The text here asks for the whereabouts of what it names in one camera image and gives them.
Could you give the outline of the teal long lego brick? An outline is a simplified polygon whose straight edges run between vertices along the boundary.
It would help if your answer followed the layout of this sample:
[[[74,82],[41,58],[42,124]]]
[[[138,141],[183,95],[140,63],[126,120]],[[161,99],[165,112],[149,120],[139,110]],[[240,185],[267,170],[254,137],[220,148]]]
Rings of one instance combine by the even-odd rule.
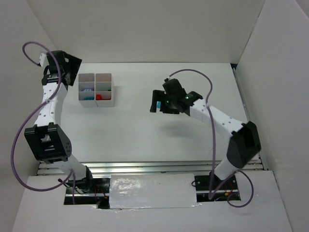
[[[157,107],[157,109],[161,108],[161,102],[160,101],[157,102],[156,107]]]

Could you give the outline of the red lego brick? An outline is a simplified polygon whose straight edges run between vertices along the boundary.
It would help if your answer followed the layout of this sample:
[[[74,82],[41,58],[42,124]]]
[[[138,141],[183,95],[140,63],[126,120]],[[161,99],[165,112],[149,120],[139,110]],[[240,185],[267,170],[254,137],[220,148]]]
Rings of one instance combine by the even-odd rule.
[[[102,101],[102,100],[103,100],[103,97],[102,97],[100,94],[97,94],[97,95],[96,95],[96,100],[97,100],[97,101]]]

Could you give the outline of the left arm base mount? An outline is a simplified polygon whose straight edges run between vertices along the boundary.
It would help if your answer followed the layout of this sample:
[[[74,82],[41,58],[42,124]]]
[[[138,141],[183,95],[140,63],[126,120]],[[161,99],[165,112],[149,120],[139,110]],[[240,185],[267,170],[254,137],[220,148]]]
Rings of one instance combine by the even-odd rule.
[[[87,189],[81,189],[73,182],[66,184],[64,205],[94,205],[98,209],[110,209],[109,193],[110,178],[95,178],[93,185]]]

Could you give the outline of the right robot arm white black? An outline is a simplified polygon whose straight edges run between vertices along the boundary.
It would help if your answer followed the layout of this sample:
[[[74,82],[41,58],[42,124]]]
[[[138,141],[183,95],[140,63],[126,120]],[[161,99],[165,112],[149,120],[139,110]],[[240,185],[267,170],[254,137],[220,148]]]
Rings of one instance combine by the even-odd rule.
[[[200,94],[187,93],[177,79],[166,79],[163,90],[153,90],[151,113],[184,113],[210,126],[228,141],[226,156],[215,166],[214,176],[223,181],[242,169],[261,150],[257,126],[236,120],[207,103]]]

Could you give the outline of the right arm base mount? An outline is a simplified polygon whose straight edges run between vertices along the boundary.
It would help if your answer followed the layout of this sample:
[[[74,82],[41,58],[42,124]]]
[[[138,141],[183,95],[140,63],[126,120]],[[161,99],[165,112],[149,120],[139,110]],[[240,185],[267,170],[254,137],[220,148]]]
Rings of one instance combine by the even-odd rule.
[[[214,177],[211,191],[215,193],[213,197],[209,199],[210,192],[210,175],[195,175],[194,180],[191,182],[191,186],[196,190],[197,202],[226,202],[230,197],[231,201],[240,201],[240,194],[236,177],[232,176],[226,182],[222,184],[222,181]]]

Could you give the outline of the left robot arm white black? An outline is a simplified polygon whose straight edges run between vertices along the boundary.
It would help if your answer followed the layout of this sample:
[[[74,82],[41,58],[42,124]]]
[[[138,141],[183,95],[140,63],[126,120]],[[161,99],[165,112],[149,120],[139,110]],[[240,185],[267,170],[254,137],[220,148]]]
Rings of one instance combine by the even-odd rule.
[[[69,178],[68,186],[90,193],[94,188],[92,174],[72,154],[71,141],[60,126],[64,99],[68,88],[74,84],[81,62],[61,50],[47,53],[42,59],[44,106],[33,127],[25,129],[24,136],[36,160],[66,175],[73,171],[75,176]]]

